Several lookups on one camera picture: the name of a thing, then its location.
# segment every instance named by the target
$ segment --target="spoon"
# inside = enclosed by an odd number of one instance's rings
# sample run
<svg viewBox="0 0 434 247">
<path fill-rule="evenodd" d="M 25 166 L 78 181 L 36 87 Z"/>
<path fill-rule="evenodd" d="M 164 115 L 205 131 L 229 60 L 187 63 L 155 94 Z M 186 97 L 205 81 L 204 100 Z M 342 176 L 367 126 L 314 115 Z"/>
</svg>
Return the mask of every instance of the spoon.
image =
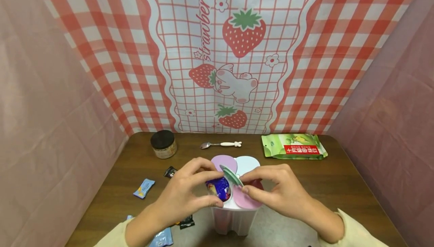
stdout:
<svg viewBox="0 0 434 247">
<path fill-rule="evenodd" d="M 205 143 L 202 143 L 200 145 L 200 149 L 206 149 L 206 148 L 211 147 L 211 146 L 219 146 L 219 145 L 223 146 L 223 147 L 229 147 L 229 146 L 241 147 L 242 143 L 243 143 L 242 141 L 240 141 L 240 142 L 237 142 L 237 141 L 235 141 L 235 142 L 222 142 L 222 143 L 205 142 Z"/>
</svg>

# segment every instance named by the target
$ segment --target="green snack package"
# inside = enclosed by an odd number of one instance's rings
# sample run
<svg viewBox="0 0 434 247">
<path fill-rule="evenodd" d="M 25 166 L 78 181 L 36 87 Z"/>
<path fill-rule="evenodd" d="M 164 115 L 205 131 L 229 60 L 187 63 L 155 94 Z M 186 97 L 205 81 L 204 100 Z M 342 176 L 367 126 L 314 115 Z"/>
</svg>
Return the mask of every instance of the green snack package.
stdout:
<svg viewBox="0 0 434 247">
<path fill-rule="evenodd" d="M 317 135 L 271 134 L 261 138 L 266 158 L 323 159 L 329 155 Z"/>
</svg>

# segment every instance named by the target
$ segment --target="star print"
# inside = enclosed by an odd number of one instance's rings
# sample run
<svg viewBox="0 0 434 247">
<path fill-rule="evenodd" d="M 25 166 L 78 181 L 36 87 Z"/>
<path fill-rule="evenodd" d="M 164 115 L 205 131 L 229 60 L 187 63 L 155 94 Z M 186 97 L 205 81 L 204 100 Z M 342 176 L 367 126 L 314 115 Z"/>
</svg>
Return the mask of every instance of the star print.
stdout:
<svg viewBox="0 0 434 247">
<path fill-rule="evenodd" d="M 194 57 L 201 59 L 202 58 L 202 54 L 199 51 L 196 51 L 196 52 L 194 52 Z"/>
</svg>

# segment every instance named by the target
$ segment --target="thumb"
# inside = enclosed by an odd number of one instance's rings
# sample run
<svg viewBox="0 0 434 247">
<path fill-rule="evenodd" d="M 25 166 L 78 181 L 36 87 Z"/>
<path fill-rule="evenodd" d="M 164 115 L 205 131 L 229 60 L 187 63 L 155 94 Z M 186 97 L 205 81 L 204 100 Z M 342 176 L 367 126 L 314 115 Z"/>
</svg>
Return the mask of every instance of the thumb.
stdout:
<svg viewBox="0 0 434 247">
<path fill-rule="evenodd" d="M 260 203 L 266 204 L 266 201 L 269 200 L 270 193 L 265 190 L 261 190 L 257 187 L 246 185 L 243 187 L 242 192 L 248 195 L 250 198 L 258 201 Z"/>
<path fill-rule="evenodd" d="M 197 210 L 204 207 L 223 207 L 223 201 L 214 195 L 200 196 L 194 202 Z"/>
</svg>

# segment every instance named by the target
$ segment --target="green lid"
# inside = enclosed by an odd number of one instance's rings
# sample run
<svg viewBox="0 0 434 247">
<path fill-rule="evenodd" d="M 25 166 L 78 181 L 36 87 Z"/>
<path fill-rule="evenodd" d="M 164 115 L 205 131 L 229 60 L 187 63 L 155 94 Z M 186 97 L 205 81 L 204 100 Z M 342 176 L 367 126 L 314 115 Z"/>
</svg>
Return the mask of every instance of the green lid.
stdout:
<svg viewBox="0 0 434 247">
<path fill-rule="evenodd" d="M 234 185 L 240 186 L 240 187 L 244 186 L 243 182 L 228 167 L 226 167 L 224 165 L 220 165 L 220 168 L 222 169 L 223 173 L 228 178 L 228 180 L 231 181 Z"/>
</svg>

